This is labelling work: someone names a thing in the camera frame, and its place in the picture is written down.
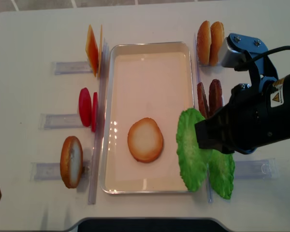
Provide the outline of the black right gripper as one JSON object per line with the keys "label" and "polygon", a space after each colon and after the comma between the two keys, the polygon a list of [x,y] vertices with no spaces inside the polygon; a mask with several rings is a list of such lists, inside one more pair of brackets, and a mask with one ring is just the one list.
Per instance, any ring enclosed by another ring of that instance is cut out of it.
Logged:
{"label": "black right gripper", "polygon": [[256,86],[236,85],[228,104],[212,117],[195,123],[199,148],[247,155],[258,147],[278,142],[270,106],[274,89],[272,83],[262,85],[261,91]]}

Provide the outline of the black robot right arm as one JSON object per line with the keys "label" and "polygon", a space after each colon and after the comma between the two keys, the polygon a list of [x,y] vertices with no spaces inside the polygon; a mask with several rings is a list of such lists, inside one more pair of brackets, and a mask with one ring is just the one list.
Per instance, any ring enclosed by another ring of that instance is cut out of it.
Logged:
{"label": "black robot right arm", "polygon": [[264,91],[238,84],[229,102],[195,124],[199,148],[251,154],[258,147],[290,139],[290,74],[265,82]]}

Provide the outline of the dark robot base bottom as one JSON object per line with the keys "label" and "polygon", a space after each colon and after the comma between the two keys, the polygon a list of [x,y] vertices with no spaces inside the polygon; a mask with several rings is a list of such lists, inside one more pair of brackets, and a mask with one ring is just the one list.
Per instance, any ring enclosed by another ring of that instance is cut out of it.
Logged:
{"label": "dark robot base bottom", "polygon": [[99,218],[88,219],[75,232],[227,232],[211,219]]}

